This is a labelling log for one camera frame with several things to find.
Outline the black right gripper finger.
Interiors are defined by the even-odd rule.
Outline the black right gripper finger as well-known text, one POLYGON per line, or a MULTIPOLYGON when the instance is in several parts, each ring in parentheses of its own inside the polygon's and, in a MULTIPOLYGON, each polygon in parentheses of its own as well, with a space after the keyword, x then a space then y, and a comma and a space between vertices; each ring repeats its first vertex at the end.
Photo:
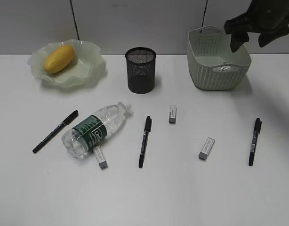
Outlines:
POLYGON ((289 34, 288 24, 260 24, 259 25, 258 43, 261 48, 265 47, 272 41, 289 34))
POLYGON ((233 32, 231 34, 231 51, 236 52, 240 46, 244 43, 249 42, 249 36, 247 32, 233 32))

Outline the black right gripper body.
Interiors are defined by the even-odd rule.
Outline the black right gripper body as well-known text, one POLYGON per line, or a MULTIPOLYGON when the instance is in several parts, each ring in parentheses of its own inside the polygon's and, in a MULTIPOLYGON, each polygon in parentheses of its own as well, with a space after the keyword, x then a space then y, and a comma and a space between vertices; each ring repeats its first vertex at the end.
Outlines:
POLYGON ((224 24, 234 32, 274 33, 289 26, 289 0, 253 0, 247 11, 224 24))

